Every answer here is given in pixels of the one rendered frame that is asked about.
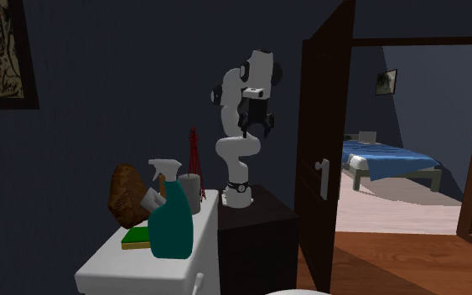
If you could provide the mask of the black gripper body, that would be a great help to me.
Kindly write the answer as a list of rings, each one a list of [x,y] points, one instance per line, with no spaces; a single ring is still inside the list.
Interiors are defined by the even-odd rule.
[[[268,100],[250,99],[248,104],[247,125],[262,123],[267,114]]]

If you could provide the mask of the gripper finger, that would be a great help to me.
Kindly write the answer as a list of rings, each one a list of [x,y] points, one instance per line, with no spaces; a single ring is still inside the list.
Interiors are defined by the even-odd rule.
[[[247,118],[248,118],[248,114],[246,112],[243,112],[239,115],[239,120],[237,123],[237,126],[241,129],[242,136],[244,138],[246,138],[246,135],[247,135]]]
[[[262,121],[262,125],[263,125],[263,130],[264,130],[263,136],[265,138],[267,138],[270,131],[275,127],[275,116],[274,116],[274,114],[273,113],[266,114],[266,117]]]

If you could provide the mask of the dark brown open door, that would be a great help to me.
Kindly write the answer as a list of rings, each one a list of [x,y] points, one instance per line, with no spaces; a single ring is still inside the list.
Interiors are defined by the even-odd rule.
[[[294,210],[314,285],[329,292],[355,0],[343,0],[303,42]]]

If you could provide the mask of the grey cylinder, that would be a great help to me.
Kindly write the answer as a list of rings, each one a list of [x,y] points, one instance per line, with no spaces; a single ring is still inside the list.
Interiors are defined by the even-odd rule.
[[[195,215],[199,213],[201,201],[200,176],[195,173],[184,173],[178,176],[178,181],[189,202],[191,214]]]

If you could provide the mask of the dark robot stand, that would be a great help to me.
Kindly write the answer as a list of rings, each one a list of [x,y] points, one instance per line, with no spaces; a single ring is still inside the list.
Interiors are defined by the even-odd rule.
[[[299,217],[252,185],[251,205],[218,206],[220,295],[267,295],[297,284]]]

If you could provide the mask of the bed with blue blanket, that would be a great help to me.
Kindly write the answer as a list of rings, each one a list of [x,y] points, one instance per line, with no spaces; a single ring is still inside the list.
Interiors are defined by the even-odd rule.
[[[360,189],[362,178],[376,181],[386,178],[430,179],[430,190],[439,191],[442,170],[439,162],[421,153],[376,141],[376,132],[345,134],[342,168],[351,174],[353,190]]]

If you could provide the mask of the teal spray bottle white trigger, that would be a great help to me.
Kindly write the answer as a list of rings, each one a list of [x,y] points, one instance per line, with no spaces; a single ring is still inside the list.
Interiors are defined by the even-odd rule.
[[[165,203],[155,209],[148,219],[151,251],[157,258],[187,259],[194,244],[194,225],[189,201],[177,179],[182,166],[175,159],[149,159],[156,169],[153,179],[165,177]]]

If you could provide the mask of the brown rough lump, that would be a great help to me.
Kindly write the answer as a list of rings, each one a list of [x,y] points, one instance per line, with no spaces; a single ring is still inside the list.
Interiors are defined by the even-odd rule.
[[[140,205],[147,191],[132,165],[124,163],[116,167],[107,206],[121,227],[131,229],[149,218],[151,213]]]

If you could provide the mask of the green and yellow sponge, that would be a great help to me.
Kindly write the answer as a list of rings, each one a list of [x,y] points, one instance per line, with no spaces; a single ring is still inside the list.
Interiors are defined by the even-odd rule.
[[[148,249],[151,247],[147,226],[129,229],[121,240],[123,250]]]

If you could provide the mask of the white toilet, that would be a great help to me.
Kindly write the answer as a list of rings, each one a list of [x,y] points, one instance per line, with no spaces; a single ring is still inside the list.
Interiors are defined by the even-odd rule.
[[[159,259],[149,249],[123,250],[127,233],[119,229],[76,272],[84,295],[220,295],[218,206],[215,189],[206,192],[193,217],[194,248],[186,260]],[[267,295],[329,295],[307,289],[286,289]]]

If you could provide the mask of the small dark-framed wall picture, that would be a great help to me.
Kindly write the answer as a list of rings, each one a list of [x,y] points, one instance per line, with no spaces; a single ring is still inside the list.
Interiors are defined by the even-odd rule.
[[[395,93],[397,70],[389,70],[376,76],[375,95],[392,95]]]

